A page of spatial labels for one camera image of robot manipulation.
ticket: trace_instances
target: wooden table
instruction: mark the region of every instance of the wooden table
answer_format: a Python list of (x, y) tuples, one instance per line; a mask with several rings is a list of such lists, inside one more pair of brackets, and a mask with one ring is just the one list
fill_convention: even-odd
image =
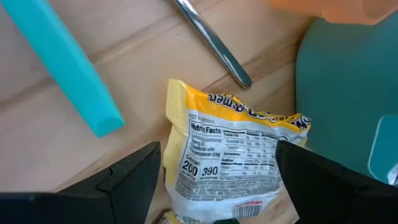
[[(266, 0), (192, 1), (253, 79), (252, 88), (243, 91), (171, 0), (50, 2), (95, 64), (127, 124), (96, 138), (0, 8), (3, 192), (60, 190), (151, 141), (164, 148), (169, 78), (212, 93), (229, 91), (256, 110), (295, 112), (295, 53), (309, 17), (275, 10)], [(162, 170), (147, 223), (170, 206)], [(296, 218), (283, 191), (266, 212), (242, 222), (285, 224)]]

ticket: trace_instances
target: teal plastic handle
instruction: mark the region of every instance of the teal plastic handle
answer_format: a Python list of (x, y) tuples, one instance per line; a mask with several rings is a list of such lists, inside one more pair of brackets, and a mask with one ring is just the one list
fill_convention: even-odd
[(96, 136), (124, 125), (112, 96), (65, 24), (45, 0), (0, 0)]

